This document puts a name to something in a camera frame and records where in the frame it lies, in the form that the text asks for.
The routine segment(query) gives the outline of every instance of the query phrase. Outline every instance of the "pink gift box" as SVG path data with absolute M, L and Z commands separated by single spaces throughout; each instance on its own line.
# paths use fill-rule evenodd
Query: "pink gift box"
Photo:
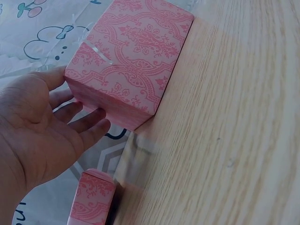
M 108 174 L 95 169 L 83 172 L 67 225 L 104 225 L 115 188 Z
M 113 1 L 66 69 L 74 96 L 135 130 L 155 115 L 193 19 L 164 0 Z

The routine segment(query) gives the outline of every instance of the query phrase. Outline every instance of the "wrist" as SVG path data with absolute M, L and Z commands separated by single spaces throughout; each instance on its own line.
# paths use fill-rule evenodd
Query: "wrist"
M 18 203 L 27 194 L 22 165 L 5 138 L 7 128 L 0 121 L 0 221 L 6 222 L 3 224 L 11 223 Z

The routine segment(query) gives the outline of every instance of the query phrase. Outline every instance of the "finger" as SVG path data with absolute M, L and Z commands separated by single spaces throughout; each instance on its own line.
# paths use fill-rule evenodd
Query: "finger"
M 84 150 L 87 150 L 94 144 L 96 144 L 100 140 L 100 138 L 108 132 L 110 127 L 110 121 L 107 119 L 103 119 L 92 128 L 79 134 L 83 141 Z
M 46 72 L 32 72 L 29 75 L 42 79 L 49 90 L 54 90 L 65 82 L 65 69 L 66 67 L 57 67 Z
M 80 102 L 72 102 L 64 107 L 61 107 L 56 112 L 54 112 L 54 116 L 64 122 L 69 123 L 73 117 L 79 113 L 83 109 L 83 105 Z
M 85 117 L 82 117 L 81 119 L 70 123 L 69 126 L 78 133 L 81 133 L 90 129 L 105 117 L 106 112 L 103 109 L 97 109 L 89 115 L 86 115 Z
M 70 89 L 51 92 L 49 104 L 52 109 L 56 109 L 61 104 L 70 101 L 73 97 Z

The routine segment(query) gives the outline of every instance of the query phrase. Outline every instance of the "light wood surface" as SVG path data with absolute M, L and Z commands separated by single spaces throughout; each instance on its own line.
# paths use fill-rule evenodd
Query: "light wood surface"
M 115 225 L 300 224 L 300 1 L 206 0 L 154 119 L 131 134 Z

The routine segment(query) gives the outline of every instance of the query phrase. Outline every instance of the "cartoon drawing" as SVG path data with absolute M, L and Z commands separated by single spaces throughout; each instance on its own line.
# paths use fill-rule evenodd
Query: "cartoon drawing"
M 28 42 L 23 50 L 32 60 L 53 59 L 69 61 L 78 48 L 79 39 L 89 31 L 86 27 L 67 25 L 41 29 L 37 38 Z
M 32 8 L 31 5 L 41 5 L 43 3 L 45 3 L 47 0 L 34 0 L 34 2 L 26 5 L 24 2 L 21 3 L 18 6 L 18 18 L 20 18 L 23 15 L 24 10 L 28 11 L 28 17 L 29 18 L 33 18 L 36 17 L 37 15 L 39 15 L 42 12 L 42 7 L 38 6 L 38 7 L 34 7 Z
M 99 0 L 92 0 L 92 1 L 90 1 L 91 3 L 94 3 L 94 4 L 97 4 L 97 5 L 100 5 L 101 4 L 101 2 L 99 1 Z

